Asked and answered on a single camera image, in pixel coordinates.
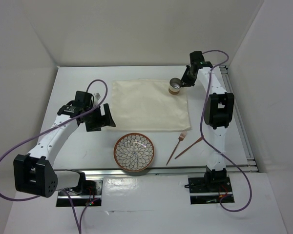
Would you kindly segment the metal cup with cork base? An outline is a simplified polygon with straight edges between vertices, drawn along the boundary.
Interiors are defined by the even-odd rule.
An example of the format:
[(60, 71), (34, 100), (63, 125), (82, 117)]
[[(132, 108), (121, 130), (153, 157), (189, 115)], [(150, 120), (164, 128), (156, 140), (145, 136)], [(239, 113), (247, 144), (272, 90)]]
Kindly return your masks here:
[(168, 91), (172, 95), (177, 95), (180, 93), (182, 86), (182, 81), (179, 78), (172, 78), (169, 81)]

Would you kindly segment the cream cloth placemat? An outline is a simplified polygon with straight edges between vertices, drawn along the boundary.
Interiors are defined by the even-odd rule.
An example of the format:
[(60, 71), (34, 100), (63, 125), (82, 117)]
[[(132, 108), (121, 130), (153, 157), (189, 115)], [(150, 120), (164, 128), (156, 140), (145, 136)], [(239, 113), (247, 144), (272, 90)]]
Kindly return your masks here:
[(188, 97), (168, 91), (168, 80), (134, 79), (112, 83), (112, 131), (179, 132), (191, 128)]

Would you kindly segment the patterned ceramic plate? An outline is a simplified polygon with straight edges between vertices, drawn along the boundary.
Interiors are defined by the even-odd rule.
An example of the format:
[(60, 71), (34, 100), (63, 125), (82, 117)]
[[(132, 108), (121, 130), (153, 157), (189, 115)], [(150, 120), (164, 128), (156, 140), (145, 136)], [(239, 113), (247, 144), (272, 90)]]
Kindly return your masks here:
[(147, 136), (130, 133), (118, 139), (113, 156), (121, 169), (127, 172), (140, 172), (152, 164), (155, 148)]

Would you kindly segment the copper fork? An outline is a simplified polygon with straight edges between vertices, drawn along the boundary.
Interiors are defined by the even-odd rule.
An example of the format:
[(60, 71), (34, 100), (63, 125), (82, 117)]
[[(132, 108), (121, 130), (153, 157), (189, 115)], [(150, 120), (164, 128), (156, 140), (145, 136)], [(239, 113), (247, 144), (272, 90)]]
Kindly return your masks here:
[(168, 160), (167, 160), (167, 162), (166, 162), (166, 166), (169, 164), (169, 162), (170, 162), (170, 160), (172, 159), (172, 157), (173, 157), (173, 155), (174, 155), (176, 149), (178, 148), (180, 142), (184, 140), (184, 138), (186, 137), (186, 135), (187, 135), (187, 131), (183, 131), (183, 132), (179, 135), (179, 137), (178, 137), (178, 142), (177, 142), (177, 144), (175, 145), (175, 147), (174, 147), (172, 153), (170, 154), (170, 156), (169, 156), (169, 158), (168, 158)]

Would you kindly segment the copper knife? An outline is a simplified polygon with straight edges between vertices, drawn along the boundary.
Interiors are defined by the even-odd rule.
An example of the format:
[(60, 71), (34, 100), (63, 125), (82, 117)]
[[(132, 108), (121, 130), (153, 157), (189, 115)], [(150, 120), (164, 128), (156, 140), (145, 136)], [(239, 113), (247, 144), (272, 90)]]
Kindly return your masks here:
[(200, 137), (199, 139), (197, 139), (194, 143), (192, 143), (190, 146), (188, 146), (186, 149), (184, 149), (181, 153), (179, 153), (174, 159), (179, 158), (181, 155), (186, 153), (189, 149), (191, 149), (194, 145), (201, 142), (202, 140), (203, 140), (203, 137)]

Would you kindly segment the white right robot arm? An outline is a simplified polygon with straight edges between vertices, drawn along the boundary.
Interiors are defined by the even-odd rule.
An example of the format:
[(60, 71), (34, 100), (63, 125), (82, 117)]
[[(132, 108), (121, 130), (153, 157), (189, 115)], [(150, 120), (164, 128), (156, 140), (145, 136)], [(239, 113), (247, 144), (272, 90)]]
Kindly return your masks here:
[(204, 141), (212, 152), (208, 157), (203, 185), (210, 192), (217, 192), (226, 184), (225, 137), (232, 121), (234, 94), (229, 93), (219, 82), (211, 62), (206, 61), (203, 52), (190, 53), (190, 65), (181, 78), (182, 87), (191, 87), (199, 80), (206, 97), (200, 119), (200, 140)]

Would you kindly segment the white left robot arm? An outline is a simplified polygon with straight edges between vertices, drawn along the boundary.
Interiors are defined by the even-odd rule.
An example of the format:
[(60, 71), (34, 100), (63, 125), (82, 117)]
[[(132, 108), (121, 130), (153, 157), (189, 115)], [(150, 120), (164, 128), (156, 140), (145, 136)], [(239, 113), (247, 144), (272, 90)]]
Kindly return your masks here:
[(77, 195), (85, 192), (87, 183), (83, 172), (69, 169), (55, 172), (53, 164), (65, 142), (81, 124), (88, 132), (116, 126), (109, 105), (99, 106), (99, 99), (98, 93), (77, 91), (74, 100), (58, 110), (52, 130), (26, 155), (15, 157), (17, 191), (42, 197), (51, 197), (63, 189), (70, 189)]

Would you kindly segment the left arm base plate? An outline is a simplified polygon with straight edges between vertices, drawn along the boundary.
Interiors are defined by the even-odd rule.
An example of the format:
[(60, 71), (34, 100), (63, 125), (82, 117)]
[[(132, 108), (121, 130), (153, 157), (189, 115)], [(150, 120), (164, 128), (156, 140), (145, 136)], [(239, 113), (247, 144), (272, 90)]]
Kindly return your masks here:
[(104, 176), (91, 174), (90, 171), (83, 171), (83, 173), (85, 181), (82, 186), (65, 188), (65, 191), (70, 195), (74, 207), (84, 208), (86, 205), (101, 207)]

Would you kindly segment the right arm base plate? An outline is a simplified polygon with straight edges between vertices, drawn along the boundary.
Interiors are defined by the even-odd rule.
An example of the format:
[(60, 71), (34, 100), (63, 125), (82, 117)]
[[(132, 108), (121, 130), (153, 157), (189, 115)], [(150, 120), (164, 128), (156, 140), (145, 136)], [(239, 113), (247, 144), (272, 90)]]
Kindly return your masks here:
[(184, 188), (189, 191), (191, 205), (216, 204), (221, 199), (223, 203), (235, 202), (229, 177), (224, 182), (210, 185), (206, 184), (203, 177), (189, 177)]

